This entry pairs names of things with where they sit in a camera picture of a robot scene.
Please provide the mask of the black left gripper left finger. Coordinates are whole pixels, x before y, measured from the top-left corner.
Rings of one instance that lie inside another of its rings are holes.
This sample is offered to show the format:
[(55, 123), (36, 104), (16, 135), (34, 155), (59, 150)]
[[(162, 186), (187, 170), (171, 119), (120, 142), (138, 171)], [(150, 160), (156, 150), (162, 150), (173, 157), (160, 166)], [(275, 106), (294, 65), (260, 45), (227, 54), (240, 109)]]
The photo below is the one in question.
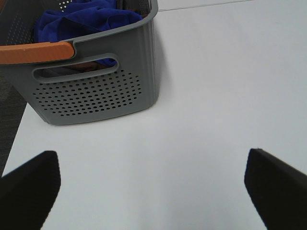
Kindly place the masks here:
[(0, 228), (39, 230), (60, 189), (55, 151), (44, 151), (0, 179)]

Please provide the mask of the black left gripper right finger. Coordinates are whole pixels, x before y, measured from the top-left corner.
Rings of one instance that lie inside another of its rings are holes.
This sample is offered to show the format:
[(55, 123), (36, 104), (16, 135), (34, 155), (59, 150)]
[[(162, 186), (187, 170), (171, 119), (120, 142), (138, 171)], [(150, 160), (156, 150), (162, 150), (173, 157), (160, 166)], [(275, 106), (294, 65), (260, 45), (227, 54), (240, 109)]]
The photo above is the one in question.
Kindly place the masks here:
[(307, 176), (262, 149), (250, 149), (244, 184), (269, 230), (307, 228)]

